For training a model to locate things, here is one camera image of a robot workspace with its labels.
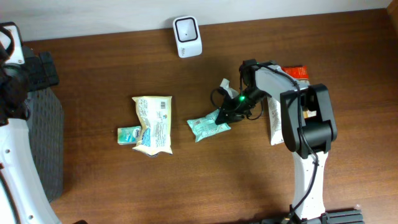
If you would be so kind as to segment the teal snack pouch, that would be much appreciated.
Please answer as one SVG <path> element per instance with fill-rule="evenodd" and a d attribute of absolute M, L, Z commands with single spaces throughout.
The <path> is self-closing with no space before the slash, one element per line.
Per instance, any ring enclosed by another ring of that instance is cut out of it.
<path fill-rule="evenodd" d="M 195 142 L 214 136 L 216 134 L 229 131 L 231 128 L 228 124 L 216 124 L 215 120 L 219 115 L 219 110 L 214 110 L 210 114 L 197 119 L 189 119 L 187 123 L 195 135 Z"/>

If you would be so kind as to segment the cream snack bag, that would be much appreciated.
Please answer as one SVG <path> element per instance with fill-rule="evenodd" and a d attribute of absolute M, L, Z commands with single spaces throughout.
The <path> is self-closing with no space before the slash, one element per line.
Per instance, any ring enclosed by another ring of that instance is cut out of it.
<path fill-rule="evenodd" d="M 160 152 L 173 154 L 171 148 L 172 97 L 135 96 L 136 114 L 141 124 L 141 133 L 133 150 L 148 156 Z"/>

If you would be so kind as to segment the white hair product tube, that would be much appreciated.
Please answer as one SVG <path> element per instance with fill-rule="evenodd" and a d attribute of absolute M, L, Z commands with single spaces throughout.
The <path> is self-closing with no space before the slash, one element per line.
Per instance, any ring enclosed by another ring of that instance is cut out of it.
<path fill-rule="evenodd" d="M 280 103 L 274 98 L 268 98 L 267 102 L 268 102 L 270 130 L 271 130 L 270 144 L 274 146 L 276 144 L 283 143 L 284 141 L 282 135 Z"/>

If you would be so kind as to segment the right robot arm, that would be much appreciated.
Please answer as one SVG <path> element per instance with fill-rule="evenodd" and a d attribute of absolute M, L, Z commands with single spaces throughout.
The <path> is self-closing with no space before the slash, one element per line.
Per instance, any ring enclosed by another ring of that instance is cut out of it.
<path fill-rule="evenodd" d="M 328 88 L 292 77 L 275 61 L 243 61 L 239 89 L 224 79 L 215 90 L 224 97 L 216 124 L 250 119 L 265 98 L 280 103 L 282 137 L 294 158 L 295 190 L 289 213 L 278 223 L 326 223 L 324 170 L 337 128 Z"/>

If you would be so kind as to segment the small teal tissue pack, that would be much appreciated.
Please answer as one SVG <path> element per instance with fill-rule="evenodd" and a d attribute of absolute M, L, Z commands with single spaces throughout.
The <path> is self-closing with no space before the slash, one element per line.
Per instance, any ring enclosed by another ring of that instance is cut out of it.
<path fill-rule="evenodd" d="M 137 139 L 140 136 L 141 129 L 142 128 L 140 126 L 118 128 L 118 144 L 136 144 Z"/>

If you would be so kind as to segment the orange pasta packet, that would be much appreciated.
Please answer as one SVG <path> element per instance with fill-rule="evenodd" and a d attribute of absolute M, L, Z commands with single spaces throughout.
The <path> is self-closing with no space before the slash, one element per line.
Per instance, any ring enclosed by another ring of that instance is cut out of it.
<path fill-rule="evenodd" d="M 310 84 L 309 75 L 307 72 L 307 67 L 305 65 L 297 65 L 293 67 L 282 67 L 282 70 L 289 74 L 291 77 L 297 79 L 298 81 Z M 304 118 L 311 118 L 317 115 L 316 111 L 310 111 L 308 108 L 303 110 Z"/>

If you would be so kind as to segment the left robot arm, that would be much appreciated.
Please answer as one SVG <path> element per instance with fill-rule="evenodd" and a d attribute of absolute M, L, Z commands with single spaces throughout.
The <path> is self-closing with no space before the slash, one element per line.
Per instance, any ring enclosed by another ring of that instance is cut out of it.
<path fill-rule="evenodd" d="M 30 91 L 21 33 L 1 24 L 1 223 L 59 223 L 34 164 L 26 104 Z"/>

